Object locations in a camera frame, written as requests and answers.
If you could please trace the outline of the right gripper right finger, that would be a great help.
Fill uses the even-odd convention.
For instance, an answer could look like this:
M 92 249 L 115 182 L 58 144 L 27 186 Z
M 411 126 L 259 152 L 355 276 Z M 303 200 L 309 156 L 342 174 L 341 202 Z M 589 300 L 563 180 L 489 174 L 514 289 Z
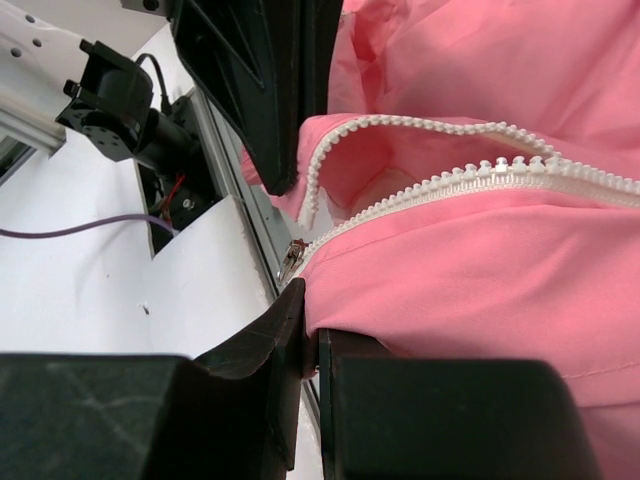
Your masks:
M 559 374 L 532 360 L 406 359 L 364 335 L 319 334 L 328 479 L 598 479 Z

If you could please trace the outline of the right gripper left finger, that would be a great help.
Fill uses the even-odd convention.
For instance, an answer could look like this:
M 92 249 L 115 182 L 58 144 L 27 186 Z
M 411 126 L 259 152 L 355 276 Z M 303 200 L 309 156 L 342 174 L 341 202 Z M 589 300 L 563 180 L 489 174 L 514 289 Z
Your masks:
M 5 479 L 282 479 L 295 464 L 305 283 L 195 359 L 5 354 Z

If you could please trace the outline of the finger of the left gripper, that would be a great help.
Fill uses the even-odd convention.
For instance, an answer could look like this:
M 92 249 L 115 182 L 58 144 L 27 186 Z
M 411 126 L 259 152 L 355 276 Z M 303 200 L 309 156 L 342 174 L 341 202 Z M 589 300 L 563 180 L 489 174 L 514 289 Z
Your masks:
M 179 59 L 271 195 L 296 181 L 301 125 L 327 112 L 341 12 L 340 0 L 187 0 L 170 9 Z

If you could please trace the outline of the pink zip-up jacket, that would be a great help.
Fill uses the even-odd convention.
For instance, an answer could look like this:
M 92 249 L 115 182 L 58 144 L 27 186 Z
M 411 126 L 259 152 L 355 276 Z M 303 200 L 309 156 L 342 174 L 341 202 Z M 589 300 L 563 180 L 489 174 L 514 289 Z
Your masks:
M 638 477 L 637 2 L 347 1 L 296 161 L 308 335 L 546 361 Z

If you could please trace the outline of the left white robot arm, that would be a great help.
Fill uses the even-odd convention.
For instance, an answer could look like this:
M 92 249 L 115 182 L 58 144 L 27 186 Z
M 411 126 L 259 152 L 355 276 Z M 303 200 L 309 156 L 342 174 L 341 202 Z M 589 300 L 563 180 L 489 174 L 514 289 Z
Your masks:
M 303 122 L 327 110 L 338 1 L 129 1 L 162 17 L 195 85 L 241 139 L 272 195 L 318 186 L 323 153 L 297 157 Z M 25 114 L 88 138 L 112 161 L 134 159 L 206 193 L 196 143 L 141 64 L 101 42 L 1 5 L 1 98 Z

